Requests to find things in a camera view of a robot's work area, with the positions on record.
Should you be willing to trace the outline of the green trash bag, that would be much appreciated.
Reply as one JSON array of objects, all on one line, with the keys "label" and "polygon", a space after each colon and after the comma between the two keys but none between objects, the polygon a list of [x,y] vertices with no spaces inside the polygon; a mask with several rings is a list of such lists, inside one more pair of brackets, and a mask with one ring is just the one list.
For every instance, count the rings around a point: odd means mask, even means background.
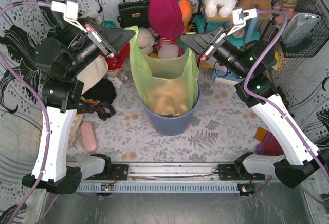
[{"label": "green trash bag", "polygon": [[145,104],[150,91],[169,83],[184,83],[193,91],[193,104],[198,97],[199,70],[194,52],[173,59],[157,59],[144,54],[137,46],[137,36],[130,41],[130,68],[137,92]]}]

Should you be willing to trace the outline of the blue trash bin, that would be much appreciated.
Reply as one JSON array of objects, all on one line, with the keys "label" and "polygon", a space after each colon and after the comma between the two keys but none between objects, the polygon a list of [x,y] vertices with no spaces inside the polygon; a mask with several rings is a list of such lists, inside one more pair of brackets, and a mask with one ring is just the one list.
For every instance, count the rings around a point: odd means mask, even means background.
[{"label": "blue trash bin", "polygon": [[198,83],[198,97],[194,107],[184,115],[178,117],[164,117],[151,112],[140,99],[141,104],[144,110],[146,111],[149,121],[154,130],[165,136],[176,136],[185,132],[185,130],[189,127],[193,115],[200,104],[200,100],[201,87]]}]

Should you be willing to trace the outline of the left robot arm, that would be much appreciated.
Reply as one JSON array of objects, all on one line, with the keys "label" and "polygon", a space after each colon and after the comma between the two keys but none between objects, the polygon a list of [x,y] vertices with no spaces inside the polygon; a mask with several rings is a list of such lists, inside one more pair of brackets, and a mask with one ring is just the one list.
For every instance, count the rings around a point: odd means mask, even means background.
[{"label": "left robot arm", "polygon": [[74,193],[82,180],[94,175],[113,175],[107,155],[91,154],[80,162],[66,162],[70,128],[84,86],[77,76],[101,53],[114,56],[135,36],[133,30],[105,28],[93,22],[84,23],[79,32],[77,48],[64,45],[63,40],[69,40],[64,35],[47,37],[35,49],[36,66],[48,76],[41,96],[43,131],[35,166],[22,178],[22,184],[57,195]]}]

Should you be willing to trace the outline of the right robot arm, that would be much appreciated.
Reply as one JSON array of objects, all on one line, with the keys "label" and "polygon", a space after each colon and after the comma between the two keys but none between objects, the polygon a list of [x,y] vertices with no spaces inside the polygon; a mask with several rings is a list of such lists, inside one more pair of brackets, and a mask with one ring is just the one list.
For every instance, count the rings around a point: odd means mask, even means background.
[{"label": "right robot arm", "polygon": [[227,40],[223,26],[206,33],[185,34],[181,40],[198,59],[214,57],[241,79],[235,84],[237,95],[264,121],[283,150],[279,156],[255,153],[240,156],[234,162],[240,178],[252,174],[270,175],[285,186],[295,188],[318,169],[328,176],[325,168],[328,151],[319,150],[306,137],[287,111],[274,83],[264,73],[276,64],[269,42],[252,41],[246,50],[240,51]]}]

